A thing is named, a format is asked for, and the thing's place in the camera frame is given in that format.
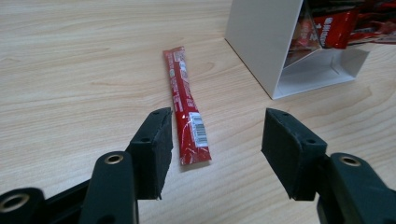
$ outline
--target table surface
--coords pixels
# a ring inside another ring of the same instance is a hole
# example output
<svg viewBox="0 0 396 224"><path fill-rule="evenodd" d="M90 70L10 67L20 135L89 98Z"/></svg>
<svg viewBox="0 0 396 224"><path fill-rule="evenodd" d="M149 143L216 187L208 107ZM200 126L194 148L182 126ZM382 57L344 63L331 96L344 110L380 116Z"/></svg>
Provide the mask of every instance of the table surface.
<svg viewBox="0 0 396 224"><path fill-rule="evenodd" d="M368 161L396 189L396 46L375 45L358 78L271 100L224 40L232 0L0 3L0 193L46 197L124 150L149 112L172 106L162 51L185 46L213 161L180 167L141 223L318 223L289 200L261 154L266 107L290 112L328 154Z"/></svg>

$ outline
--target wooden table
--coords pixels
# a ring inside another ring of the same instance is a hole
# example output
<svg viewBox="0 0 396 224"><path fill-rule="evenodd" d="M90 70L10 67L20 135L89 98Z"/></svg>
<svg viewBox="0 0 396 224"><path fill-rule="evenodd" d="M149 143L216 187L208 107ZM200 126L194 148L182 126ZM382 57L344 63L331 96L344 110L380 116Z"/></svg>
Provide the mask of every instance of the wooden table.
<svg viewBox="0 0 396 224"><path fill-rule="evenodd" d="M396 189L396 46L375 46L356 81L271 100L224 40L232 0L0 3L0 193L50 197L124 150L147 116L171 106L162 51L184 45L213 161L173 159L141 223L318 223L290 201L261 154L266 107L290 112L361 157Z"/></svg>

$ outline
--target red snack packet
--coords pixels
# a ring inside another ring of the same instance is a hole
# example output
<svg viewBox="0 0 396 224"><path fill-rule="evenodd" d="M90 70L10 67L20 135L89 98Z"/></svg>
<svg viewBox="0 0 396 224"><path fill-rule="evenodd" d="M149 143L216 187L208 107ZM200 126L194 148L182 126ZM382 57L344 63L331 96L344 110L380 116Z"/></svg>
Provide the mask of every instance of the red snack packet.
<svg viewBox="0 0 396 224"><path fill-rule="evenodd" d="M165 50L163 55L167 62L176 111L180 163L187 165L210 161L205 127L190 92L184 47Z"/></svg>
<svg viewBox="0 0 396 224"><path fill-rule="evenodd" d="M358 10L315 17L320 44L324 48L345 49L358 19Z"/></svg>

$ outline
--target red packet in box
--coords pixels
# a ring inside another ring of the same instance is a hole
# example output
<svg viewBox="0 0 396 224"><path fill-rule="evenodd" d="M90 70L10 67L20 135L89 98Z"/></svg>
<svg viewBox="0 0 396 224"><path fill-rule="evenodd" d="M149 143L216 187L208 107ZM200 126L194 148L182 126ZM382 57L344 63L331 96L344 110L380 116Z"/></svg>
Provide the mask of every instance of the red packet in box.
<svg viewBox="0 0 396 224"><path fill-rule="evenodd" d="M165 50L163 55L172 86L180 163L187 165L210 161L205 126L190 92L184 47Z"/></svg>

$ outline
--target cardboard box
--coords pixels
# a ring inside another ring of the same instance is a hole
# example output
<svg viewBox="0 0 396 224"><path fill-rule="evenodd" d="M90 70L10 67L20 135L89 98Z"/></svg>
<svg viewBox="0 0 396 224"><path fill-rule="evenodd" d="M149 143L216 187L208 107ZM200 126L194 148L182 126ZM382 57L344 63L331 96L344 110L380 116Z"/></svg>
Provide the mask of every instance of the cardboard box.
<svg viewBox="0 0 396 224"><path fill-rule="evenodd" d="M318 49L284 67L303 0L233 0L225 38L273 99L354 80L373 44Z"/></svg>

